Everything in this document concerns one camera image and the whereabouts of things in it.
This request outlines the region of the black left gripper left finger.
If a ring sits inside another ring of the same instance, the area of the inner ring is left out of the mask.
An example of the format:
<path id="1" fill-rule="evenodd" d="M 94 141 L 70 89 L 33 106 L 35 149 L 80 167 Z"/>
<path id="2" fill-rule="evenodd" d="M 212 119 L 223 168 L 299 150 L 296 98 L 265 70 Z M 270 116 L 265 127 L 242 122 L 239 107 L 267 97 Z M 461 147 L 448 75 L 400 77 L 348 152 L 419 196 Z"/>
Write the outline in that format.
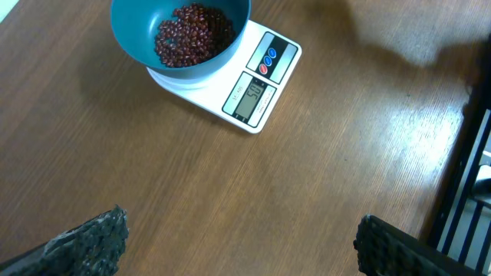
<path id="1" fill-rule="evenodd" d="M 1 263 L 1 274 L 114 275 L 128 236 L 127 212 L 116 207 Z"/>

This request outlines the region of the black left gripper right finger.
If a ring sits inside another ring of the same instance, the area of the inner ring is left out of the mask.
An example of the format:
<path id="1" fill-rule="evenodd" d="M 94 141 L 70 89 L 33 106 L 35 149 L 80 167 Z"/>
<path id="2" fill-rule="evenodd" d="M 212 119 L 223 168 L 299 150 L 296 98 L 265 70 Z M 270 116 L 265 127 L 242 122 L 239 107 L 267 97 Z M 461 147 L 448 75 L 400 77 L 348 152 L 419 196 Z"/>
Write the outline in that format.
<path id="1" fill-rule="evenodd" d="M 365 215 L 354 240 L 367 276 L 482 276 L 375 215 Z"/>

